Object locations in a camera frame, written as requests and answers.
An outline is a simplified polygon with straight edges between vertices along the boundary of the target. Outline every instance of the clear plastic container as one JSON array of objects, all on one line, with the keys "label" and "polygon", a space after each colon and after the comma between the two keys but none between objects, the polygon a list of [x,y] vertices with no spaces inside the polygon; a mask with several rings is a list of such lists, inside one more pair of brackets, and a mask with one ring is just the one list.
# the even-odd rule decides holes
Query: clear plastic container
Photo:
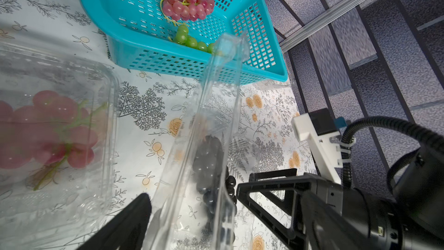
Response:
[{"label": "clear plastic container", "polygon": [[118,92],[103,64],[0,44],[0,249],[46,246],[103,219]]},{"label": "clear plastic container", "polygon": [[[244,244],[238,249],[249,249],[253,216],[238,210],[235,187],[225,184],[227,174],[243,182],[258,168],[257,146],[236,134],[241,61],[249,46],[245,36],[224,34],[215,48],[154,194],[144,250],[232,249],[234,235],[236,244]],[[233,59],[237,67],[224,78]]]}]

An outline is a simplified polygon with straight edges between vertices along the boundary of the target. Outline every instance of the red grape bunch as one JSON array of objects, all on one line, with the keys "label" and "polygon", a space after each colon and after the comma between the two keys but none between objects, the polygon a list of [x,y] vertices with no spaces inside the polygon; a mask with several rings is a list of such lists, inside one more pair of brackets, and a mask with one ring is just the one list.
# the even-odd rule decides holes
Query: red grape bunch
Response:
[{"label": "red grape bunch", "polygon": [[214,0],[160,0],[160,9],[165,18],[174,24],[179,20],[205,19],[214,11]]},{"label": "red grape bunch", "polygon": [[34,159],[54,168],[48,172],[53,174],[65,161],[73,168],[90,164],[94,159],[92,148],[101,135],[89,125],[102,125],[97,117],[103,116],[101,111],[107,104],[90,114],[83,107],[87,100],[78,104],[49,90],[36,93],[32,103],[13,110],[0,100],[0,168],[17,169]]}]

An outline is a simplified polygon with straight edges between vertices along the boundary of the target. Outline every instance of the metal rail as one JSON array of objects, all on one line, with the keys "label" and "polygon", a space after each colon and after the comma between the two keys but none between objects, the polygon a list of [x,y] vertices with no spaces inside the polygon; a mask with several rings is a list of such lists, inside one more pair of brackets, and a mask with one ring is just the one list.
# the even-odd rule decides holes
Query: metal rail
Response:
[{"label": "metal rail", "polygon": [[332,23],[334,20],[347,13],[354,7],[363,3],[365,0],[342,0],[335,6],[326,10],[314,20],[303,26],[301,29],[293,33],[291,36],[279,43],[282,53],[289,51],[292,47],[304,41],[324,26]]}]

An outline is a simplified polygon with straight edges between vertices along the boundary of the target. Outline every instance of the green grape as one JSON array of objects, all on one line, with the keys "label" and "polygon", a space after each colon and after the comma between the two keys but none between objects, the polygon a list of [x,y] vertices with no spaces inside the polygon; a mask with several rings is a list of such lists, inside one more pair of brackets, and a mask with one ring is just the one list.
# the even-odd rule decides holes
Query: green grape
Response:
[{"label": "green grape", "polygon": [[212,42],[208,45],[207,52],[210,54],[213,54],[213,47],[214,47],[214,43]]},{"label": "green grape", "polygon": [[197,47],[197,40],[196,40],[196,38],[194,38],[192,36],[188,36],[188,38],[186,39],[185,45],[187,47],[196,48]]},{"label": "green grape", "polygon": [[198,42],[197,49],[206,52],[207,51],[207,44],[204,42]]},{"label": "green grape", "polygon": [[188,27],[186,27],[185,25],[179,25],[179,27],[177,28],[177,33],[179,33],[179,31],[183,31],[185,32],[186,35],[188,35]]},{"label": "green grape", "polygon": [[175,40],[179,43],[179,44],[185,44],[185,42],[186,42],[186,39],[188,38],[188,35],[186,35],[185,33],[183,33],[182,31],[181,32],[178,32],[177,34],[176,34],[176,37],[175,37]]}]

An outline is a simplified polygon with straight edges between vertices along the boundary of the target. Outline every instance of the grape stem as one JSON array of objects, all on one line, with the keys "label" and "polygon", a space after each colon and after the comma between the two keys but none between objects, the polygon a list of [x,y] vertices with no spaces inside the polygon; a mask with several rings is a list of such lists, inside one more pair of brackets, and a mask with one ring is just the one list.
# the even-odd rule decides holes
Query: grape stem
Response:
[{"label": "grape stem", "polygon": [[60,165],[62,165],[63,162],[65,162],[66,160],[68,160],[68,155],[66,154],[62,160],[60,160],[57,164],[54,165],[54,167],[49,170],[49,172],[46,173],[46,175],[43,176],[43,178],[39,181],[39,183],[37,183],[36,186],[34,186],[34,191],[39,190],[40,186],[42,185],[42,183],[47,180],[48,178],[51,177],[51,174],[55,174],[56,170],[60,167]]}]

